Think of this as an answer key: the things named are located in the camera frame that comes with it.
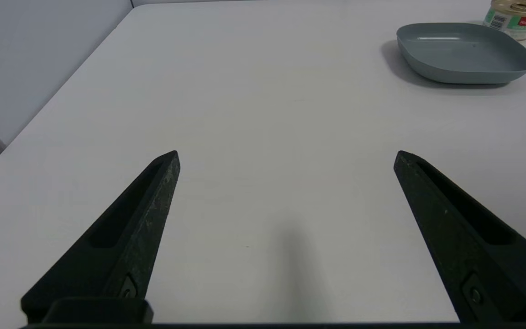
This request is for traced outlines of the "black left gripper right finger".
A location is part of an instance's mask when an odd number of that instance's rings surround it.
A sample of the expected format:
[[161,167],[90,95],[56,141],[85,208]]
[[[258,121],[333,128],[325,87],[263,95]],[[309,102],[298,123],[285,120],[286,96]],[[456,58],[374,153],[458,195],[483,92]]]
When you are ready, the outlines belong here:
[[526,323],[526,238],[423,158],[393,170],[461,323]]

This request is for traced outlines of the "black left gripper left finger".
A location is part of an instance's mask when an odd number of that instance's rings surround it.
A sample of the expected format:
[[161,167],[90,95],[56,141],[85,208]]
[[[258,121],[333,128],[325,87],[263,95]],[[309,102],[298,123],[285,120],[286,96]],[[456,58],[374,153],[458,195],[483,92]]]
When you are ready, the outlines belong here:
[[149,323],[146,301],[181,163],[155,158],[21,298],[29,323]]

